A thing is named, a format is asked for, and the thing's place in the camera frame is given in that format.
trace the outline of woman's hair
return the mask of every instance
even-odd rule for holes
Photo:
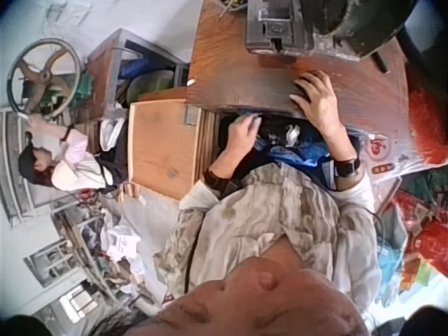
[[[53,182],[51,181],[51,176],[53,175],[54,167],[47,167],[44,171],[34,170],[34,175],[36,176],[35,183],[39,186],[53,187]]]
[[[20,175],[28,182],[39,186],[53,187],[51,176],[53,175],[54,167],[47,167],[44,171],[38,171],[34,168],[36,163],[36,156],[34,155],[35,148],[33,143],[29,140],[28,145],[19,155],[18,165]]]

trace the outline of wrist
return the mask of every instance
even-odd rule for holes
[[[325,141],[336,141],[346,135],[347,130],[343,124],[339,123],[331,127],[327,132],[321,132],[321,134]]]
[[[209,171],[220,179],[231,179],[241,160],[224,150],[210,166]]]
[[[327,143],[330,155],[335,161],[349,161],[356,159],[358,154],[350,142],[349,135],[343,125],[337,131],[323,137]]]

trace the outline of sewing machine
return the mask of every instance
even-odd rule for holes
[[[358,61],[401,29],[414,0],[248,0],[246,49]]]

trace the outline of smartwatch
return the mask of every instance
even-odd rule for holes
[[[336,173],[340,177],[354,176],[360,165],[361,161],[359,160],[359,157],[347,161],[335,160]]]

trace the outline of window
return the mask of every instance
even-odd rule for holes
[[[41,285],[47,287],[77,266],[71,246],[66,239],[57,241],[24,258],[24,262]]]
[[[81,320],[98,306],[98,303],[81,285],[62,296],[59,302],[73,323]]]

